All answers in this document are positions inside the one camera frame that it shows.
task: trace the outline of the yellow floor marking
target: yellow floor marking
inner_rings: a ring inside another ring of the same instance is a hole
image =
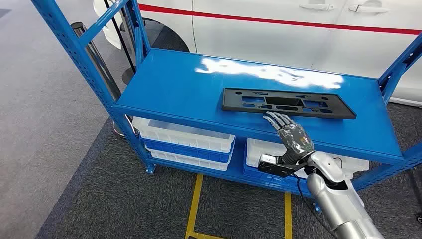
[[[191,232],[190,235],[197,239],[224,239],[224,238],[214,237],[214,236],[205,235],[201,233],[195,233],[195,232]]]
[[[284,238],[292,237],[292,195],[284,193]]]
[[[197,211],[198,211],[198,201],[199,201],[199,195],[201,194],[201,186],[202,186],[203,177],[204,176],[202,174],[197,174],[197,180],[195,182],[195,188],[194,188],[194,195],[192,197],[192,203],[191,203],[191,211],[189,212],[188,226],[186,227],[185,239],[188,239],[190,233],[194,232],[195,220],[196,220]]]

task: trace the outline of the blue storage bin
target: blue storage bin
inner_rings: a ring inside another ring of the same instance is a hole
[[[227,163],[229,161],[230,155],[234,149],[234,143],[236,142],[236,138],[235,138],[233,140],[233,143],[231,143],[230,152],[222,153],[222,152],[217,152],[217,151],[187,147],[183,145],[166,143],[166,142],[155,141],[155,140],[144,139],[144,138],[141,138],[141,140],[145,143],[145,145],[149,149],[175,153],[175,154],[180,154],[180,155],[185,155],[189,157],[200,158],[200,159],[205,159],[205,160],[210,160],[210,161],[220,162],[220,163]]]

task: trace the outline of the robot finger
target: robot finger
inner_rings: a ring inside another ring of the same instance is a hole
[[[279,124],[279,126],[282,128],[286,125],[286,123],[284,123],[280,117],[278,117],[276,112],[271,112],[271,111],[267,111],[267,114],[269,114],[274,120],[277,121],[277,123]]]
[[[293,122],[293,120],[288,116],[288,115],[282,115],[280,114],[281,119],[286,123],[286,124],[293,124],[295,122]]]
[[[278,132],[280,130],[280,127],[278,126],[278,124],[269,116],[262,116],[266,121],[268,121],[268,123],[270,123],[270,125]]]
[[[284,124],[289,125],[293,123],[293,121],[287,115],[283,115],[278,112],[274,112],[274,113],[280,118],[280,120],[283,121]]]

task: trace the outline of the gray carpet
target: gray carpet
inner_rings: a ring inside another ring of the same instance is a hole
[[[422,110],[396,104],[388,109],[400,144],[420,142],[421,125],[408,127],[407,121]],[[144,170],[107,121],[36,238],[183,238],[195,174],[160,166],[153,175]],[[413,170],[415,178],[421,170]],[[414,217],[421,209],[407,173],[360,195],[386,238],[421,238]],[[283,238],[283,203],[280,192],[205,176],[195,231],[232,239]],[[292,207],[294,238],[331,238],[300,197],[292,197]]]
[[[56,2],[69,22],[98,18],[93,1]],[[31,1],[0,8],[0,239],[30,239],[108,114]],[[124,53],[102,33],[95,44],[121,76]]]

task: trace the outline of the car door handle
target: car door handle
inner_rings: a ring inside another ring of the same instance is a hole
[[[358,4],[350,5],[349,10],[369,13],[384,13],[390,11],[388,8],[382,7],[382,2],[380,0],[360,1]]]
[[[329,10],[334,9],[334,5],[332,4],[304,3],[304,4],[299,4],[299,6],[306,9],[315,9],[315,10],[324,10],[324,11],[329,11]]]

